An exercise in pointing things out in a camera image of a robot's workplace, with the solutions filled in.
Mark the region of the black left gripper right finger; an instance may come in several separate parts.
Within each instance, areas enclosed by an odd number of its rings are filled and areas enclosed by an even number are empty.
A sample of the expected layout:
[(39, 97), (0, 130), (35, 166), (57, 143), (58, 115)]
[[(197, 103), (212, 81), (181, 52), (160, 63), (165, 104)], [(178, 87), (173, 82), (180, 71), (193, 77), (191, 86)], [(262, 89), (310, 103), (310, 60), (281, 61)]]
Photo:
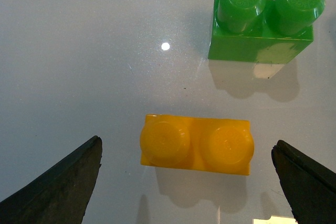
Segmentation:
[(283, 140), (271, 158), (297, 223), (335, 223), (335, 173)]

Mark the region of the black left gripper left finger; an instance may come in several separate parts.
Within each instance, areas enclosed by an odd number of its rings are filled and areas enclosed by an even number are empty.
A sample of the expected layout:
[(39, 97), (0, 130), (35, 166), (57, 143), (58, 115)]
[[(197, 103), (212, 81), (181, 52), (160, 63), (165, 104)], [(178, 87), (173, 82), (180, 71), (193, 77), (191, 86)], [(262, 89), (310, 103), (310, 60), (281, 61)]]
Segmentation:
[(82, 223), (101, 158), (102, 140), (94, 136), (1, 201), (1, 223)]

